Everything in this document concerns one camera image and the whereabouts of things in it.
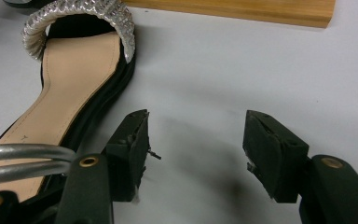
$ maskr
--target black sandal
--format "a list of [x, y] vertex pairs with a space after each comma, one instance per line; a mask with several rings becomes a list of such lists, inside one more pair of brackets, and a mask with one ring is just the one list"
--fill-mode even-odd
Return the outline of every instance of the black sandal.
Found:
[[[2, 134], [0, 145], [48, 144], [76, 151], [91, 119], [131, 80], [133, 30], [131, 14], [119, 0], [58, 0], [32, 14], [23, 43], [42, 61], [43, 89]], [[0, 166], [22, 162], [30, 160], [0, 161]], [[0, 184], [0, 190], [15, 191], [23, 201], [49, 185], [51, 178], [36, 177]]]

